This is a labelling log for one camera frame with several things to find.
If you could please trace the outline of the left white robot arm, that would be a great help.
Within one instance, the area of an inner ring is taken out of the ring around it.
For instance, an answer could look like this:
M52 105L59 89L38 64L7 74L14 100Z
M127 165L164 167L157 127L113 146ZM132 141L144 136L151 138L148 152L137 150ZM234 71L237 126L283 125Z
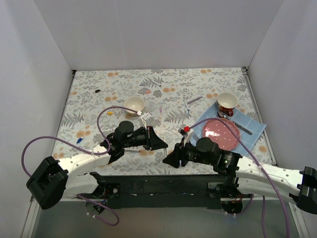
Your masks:
M108 193L106 180L93 169L117 161L126 148L138 146L148 151L168 147L152 126L135 129L132 122L122 121L92 151L58 160L52 156L43 159L26 187L43 210L55 206L63 197L78 194L101 199Z

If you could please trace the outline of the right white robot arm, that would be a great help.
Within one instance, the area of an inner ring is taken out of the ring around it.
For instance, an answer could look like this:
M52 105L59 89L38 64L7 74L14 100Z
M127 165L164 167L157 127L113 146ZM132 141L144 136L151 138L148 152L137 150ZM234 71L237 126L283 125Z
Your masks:
M317 212L317 171L314 168L291 170L258 165L245 156L220 149L207 137L199 139L196 145L175 144L174 150L163 160L174 168L188 162L210 165L216 173L225 176L225 184L219 188L223 197L257 194L280 198L311 214Z

